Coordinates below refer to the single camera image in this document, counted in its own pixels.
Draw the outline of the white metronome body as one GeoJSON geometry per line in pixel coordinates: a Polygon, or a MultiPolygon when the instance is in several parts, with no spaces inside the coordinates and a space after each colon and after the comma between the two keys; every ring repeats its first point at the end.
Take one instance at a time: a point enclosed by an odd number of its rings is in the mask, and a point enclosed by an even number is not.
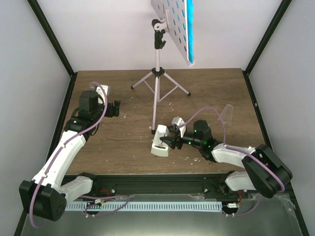
{"type": "Polygon", "coordinates": [[[165,125],[158,125],[151,145],[151,154],[158,157],[168,157],[170,147],[161,138],[169,137],[169,130],[165,125]]]}

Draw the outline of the clear plastic metronome cover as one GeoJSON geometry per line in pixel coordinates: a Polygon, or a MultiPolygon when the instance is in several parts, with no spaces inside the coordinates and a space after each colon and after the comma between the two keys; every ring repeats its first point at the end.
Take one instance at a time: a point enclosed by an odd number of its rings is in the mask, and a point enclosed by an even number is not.
{"type": "Polygon", "coordinates": [[[224,124],[232,125],[234,106],[231,104],[226,104],[222,112],[220,113],[220,118],[217,118],[218,121],[222,121],[224,124]]]}

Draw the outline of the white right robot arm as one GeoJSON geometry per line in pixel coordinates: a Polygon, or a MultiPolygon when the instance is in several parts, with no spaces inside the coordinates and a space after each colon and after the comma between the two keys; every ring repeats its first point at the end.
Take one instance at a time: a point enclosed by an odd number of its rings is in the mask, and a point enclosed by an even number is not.
{"type": "Polygon", "coordinates": [[[205,120],[197,120],[193,131],[187,131],[184,124],[172,123],[168,134],[160,140],[172,149],[181,149],[184,144],[199,150],[201,156],[214,163],[229,163],[243,168],[243,172],[233,171],[219,185],[219,193],[230,198],[239,190],[257,191],[266,198],[285,191],[292,180],[291,170],[267,145],[258,147],[229,146],[216,140],[205,120]]]}

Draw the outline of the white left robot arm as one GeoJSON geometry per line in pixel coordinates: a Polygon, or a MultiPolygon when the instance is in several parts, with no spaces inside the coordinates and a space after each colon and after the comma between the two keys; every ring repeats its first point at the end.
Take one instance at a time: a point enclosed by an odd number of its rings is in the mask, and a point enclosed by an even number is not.
{"type": "Polygon", "coordinates": [[[76,154],[96,134],[101,120],[119,115],[120,102],[109,103],[108,93],[106,85],[81,93],[79,106],[72,112],[48,161],[31,181],[24,180],[19,186],[23,208],[30,217],[57,221],[74,200],[84,194],[91,199],[100,194],[101,187],[90,174],[79,175],[67,184],[62,184],[62,180],[76,154]]]}

